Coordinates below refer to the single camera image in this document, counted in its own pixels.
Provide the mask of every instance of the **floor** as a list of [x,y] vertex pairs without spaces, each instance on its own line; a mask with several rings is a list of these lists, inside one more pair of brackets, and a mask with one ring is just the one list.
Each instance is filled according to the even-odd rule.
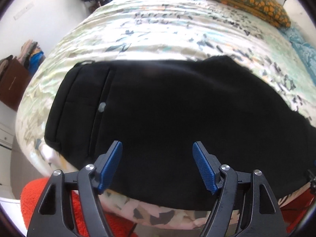
[[28,161],[14,138],[11,153],[11,187],[16,199],[20,199],[23,187],[32,180],[42,178],[42,175]]

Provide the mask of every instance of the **stack of clothes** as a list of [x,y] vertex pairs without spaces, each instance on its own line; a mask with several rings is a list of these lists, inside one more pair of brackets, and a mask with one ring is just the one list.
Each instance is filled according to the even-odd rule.
[[13,55],[0,60],[0,80],[3,78],[5,71],[7,70],[10,61],[13,59]]
[[30,75],[33,76],[45,60],[45,56],[37,42],[28,40],[22,46],[21,53],[17,59],[29,71]]

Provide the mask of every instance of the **bedspread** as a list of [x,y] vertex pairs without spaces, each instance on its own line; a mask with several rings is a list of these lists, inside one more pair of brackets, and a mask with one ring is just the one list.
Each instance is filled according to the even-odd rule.
[[[316,126],[316,87],[291,44],[268,23],[212,0],[114,0],[66,35],[39,67],[17,113],[19,145],[44,176],[58,168],[76,170],[45,144],[44,130],[58,87],[77,62],[203,60],[217,55],[228,55],[252,71]],[[307,188],[308,184],[279,204]],[[100,199],[107,211],[161,228],[198,228],[210,213],[158,207],[111,190]],[[231,223],[237,220],[234,211]]]

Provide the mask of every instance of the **cable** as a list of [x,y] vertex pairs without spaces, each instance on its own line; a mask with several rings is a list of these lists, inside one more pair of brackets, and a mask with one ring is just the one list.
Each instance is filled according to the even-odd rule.
[[309,209],[310,207],[311,207],[311,205],[304,207],[304,208],[301,208],[301,209],[282,209],[281,208],[281,211],[303,211],[303,210]]
[[132,229],[130,230],[130,232],[128,233],[127,237],[131,237],[132,233],[134,232],[135,228],[137,226],[137,223],[135,223],[132,227]]

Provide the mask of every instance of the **black cloth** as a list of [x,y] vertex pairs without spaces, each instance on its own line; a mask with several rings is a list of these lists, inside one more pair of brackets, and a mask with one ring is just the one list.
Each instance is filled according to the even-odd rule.
[[195,141],[236,171],[263,171],[277,198],[307,182],[316,158],[315,128],[227,56],[77,64],[56,94],[45,140],[78,169],[119,140],[111,189],[185,210],[211,210],[215,200],[195,165]]

